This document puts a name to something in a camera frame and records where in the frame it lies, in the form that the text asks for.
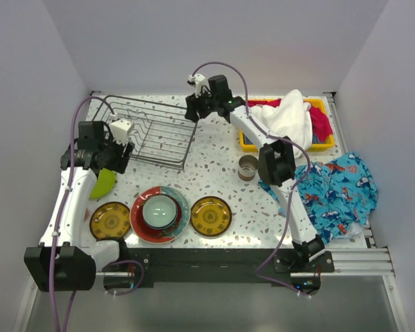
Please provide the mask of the wire dish rack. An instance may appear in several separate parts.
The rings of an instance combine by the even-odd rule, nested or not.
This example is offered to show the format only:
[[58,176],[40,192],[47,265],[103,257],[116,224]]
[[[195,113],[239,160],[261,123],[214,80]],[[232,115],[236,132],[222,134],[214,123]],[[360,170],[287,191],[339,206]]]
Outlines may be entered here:
[[128,140],[131,159],[183,170],[196,133],[196,123],[185,118],[186,106],[172,96],[108,95],[104,98],[121,120],[132,124]]

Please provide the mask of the metal cup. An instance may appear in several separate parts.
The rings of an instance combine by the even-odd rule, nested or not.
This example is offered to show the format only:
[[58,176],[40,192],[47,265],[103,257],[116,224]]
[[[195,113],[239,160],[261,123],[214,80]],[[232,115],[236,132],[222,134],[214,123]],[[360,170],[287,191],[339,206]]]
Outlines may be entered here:
[[240,157],[238,164],[238,177],[243,181],[251,181],[258,169],[258,159],[252,155]]

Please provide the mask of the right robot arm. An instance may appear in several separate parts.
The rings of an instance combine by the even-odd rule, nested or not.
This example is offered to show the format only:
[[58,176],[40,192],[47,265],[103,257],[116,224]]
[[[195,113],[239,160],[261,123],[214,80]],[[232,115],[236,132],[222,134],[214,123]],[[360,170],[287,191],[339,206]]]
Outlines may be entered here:
[[187,83],[194,88],[194,92],[186,97],[186,119],[198,122],[211,113],[217,113],[240,129],[257,147],[258,175],[270,186],[286,212],[285,229],[290,230],[293,265],[301,271],[311,271],[318,265],[325,247],[297,190],[299,181],[295,178],[293,148],[299,145],[287,137],[270,134],[267,127],[251,115],[247,97],[232,95],[224,75],[207,79],[193,73]]

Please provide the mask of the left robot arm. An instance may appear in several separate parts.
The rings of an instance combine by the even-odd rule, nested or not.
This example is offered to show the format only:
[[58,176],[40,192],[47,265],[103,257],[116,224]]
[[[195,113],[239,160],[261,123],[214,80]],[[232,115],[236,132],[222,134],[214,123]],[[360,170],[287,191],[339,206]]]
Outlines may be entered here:
[[134,144],[128,120],[83,121],[78,137],[60,160],[60,188],[52,217],[35,247],[28,247],[24,263],[38,289],[87,291],[96,273],[108,266],[122,271],[129,254],[114,236],[91,245],[82,244],[86,206],[101,170],[123,174]]

